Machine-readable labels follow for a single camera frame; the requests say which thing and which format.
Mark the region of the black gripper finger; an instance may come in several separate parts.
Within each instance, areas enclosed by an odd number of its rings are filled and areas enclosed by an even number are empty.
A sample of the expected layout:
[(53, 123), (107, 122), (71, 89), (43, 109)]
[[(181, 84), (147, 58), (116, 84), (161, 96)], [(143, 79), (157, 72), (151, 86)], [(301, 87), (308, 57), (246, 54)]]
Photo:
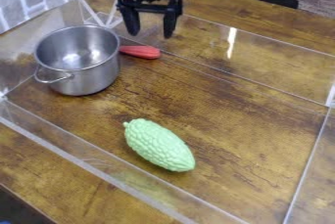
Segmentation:
[(120, 14), (127, 32), (131, 34), (131, 36), (136, 36), (139, 33), (139, 12), (134, 8), (122, 6)]
[(163, 16), (163, 37), (170, 38), (177, 25), (177, 13), (169, 10)]

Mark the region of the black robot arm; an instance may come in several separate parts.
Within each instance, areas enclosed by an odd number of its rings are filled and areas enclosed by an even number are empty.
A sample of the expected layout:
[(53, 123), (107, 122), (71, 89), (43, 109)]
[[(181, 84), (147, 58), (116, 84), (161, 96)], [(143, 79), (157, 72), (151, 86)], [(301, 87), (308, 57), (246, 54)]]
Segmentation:
[(163, 15), (163, 37), (170, 38), (183, 13), (183, 0), (118, 0), (116, 8), (131, 36), (139, 33), (139, 13), (153, 13)]

